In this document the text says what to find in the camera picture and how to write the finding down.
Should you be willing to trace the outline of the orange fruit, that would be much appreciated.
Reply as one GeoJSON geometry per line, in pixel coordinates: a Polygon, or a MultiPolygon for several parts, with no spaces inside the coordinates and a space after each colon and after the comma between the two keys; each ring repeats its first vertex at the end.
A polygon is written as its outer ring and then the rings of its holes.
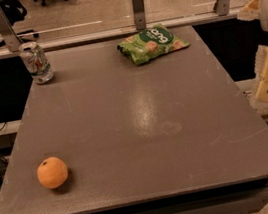
{"type": "Polygon", "coordinates": [[[59,188],[69,175],[64,161],[54,156],[42,161],[37,169],[38,181],[47,189],[59,188]]]}

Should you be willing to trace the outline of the middle metal bracket post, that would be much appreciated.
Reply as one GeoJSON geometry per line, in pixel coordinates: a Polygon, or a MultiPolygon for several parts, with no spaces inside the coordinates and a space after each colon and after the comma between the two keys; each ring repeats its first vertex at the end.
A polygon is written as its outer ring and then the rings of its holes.
{"type": "Polygon", "coordinates": [[[144,7],[144,0],[131,0],[135,27],[137,30],[144,30],[146,26],[146,13],[144,7]]]}

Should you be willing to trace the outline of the green snack chip bag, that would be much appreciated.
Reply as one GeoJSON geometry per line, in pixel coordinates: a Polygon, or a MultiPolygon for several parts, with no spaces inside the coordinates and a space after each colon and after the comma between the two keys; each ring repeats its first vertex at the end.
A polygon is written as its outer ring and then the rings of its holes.
{"type": "Polygon", "coordinates": [[[156,24],[150,29],[144,29],[136,35],[126,37],[117,48],[136,66],[140,66],[159,56],[188,46],[188,42],[174,35],[165,26],[156,24]]]}

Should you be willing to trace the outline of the left metal bracket post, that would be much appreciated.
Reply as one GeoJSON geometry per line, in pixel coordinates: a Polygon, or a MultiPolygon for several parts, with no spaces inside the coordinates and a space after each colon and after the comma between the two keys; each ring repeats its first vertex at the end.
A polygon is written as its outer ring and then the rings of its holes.
{"type": "Polygon", "coordinates": [[[19,47],[22,45],[21,38],[17,36],[13,30],[8,18],[0,7],[0,33],[4,38],[7,48],[11,52],[17,52],[19,47]]]}

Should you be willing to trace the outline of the silver green 7up can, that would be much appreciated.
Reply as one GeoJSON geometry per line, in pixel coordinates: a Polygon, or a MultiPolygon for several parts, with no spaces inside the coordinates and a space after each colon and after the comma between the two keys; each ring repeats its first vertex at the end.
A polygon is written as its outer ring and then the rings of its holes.
{"type": "Polygon", "coordinates": [[[44,84],[53,78],[54,72],[52,72],[44,50],[38,43],[34,41],[23,43],[19,50],[24,66],[36,84],[44,84]]]}

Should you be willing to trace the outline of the metal rail behind table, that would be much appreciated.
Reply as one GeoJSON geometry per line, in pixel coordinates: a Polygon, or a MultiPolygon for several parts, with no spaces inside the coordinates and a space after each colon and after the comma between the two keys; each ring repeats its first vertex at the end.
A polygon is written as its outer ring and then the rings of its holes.
{"type": "MultiPolygon", "coordinates": [[[[215,12],[213,12],[213,13],[183,17],[181,19],[180,18],[170,19],[169,21],[162,21],[162,24],[166,26],[168,29],[188,25],[195,25],[195,24],[200,25],[201,23],[214,22],[214,21],[218,22],[220,20],[233,19],[237,17],[238,13],[239,9],[232,9],[225,16],[218,15],[215,12]]],[[[43,48],[43,50],[50,52],[62,48],[69,48],[69,47],[81,46],[84,44],[92,44],[94,42],[119,39],[135,33],[138,33],[138,30],[136,29],[136,27],[131,26],[106,31],[87,33],[87,34],[55,38],[54,40],[51,39],[49,41],[44,40],[40,42],[39,45],[40,47],[43,48]]],[[[10,51],[6,46],[0,48],[0,59],[11,58],[12,56],[17,55],[18,55],[17,52],[10,51]]]]}

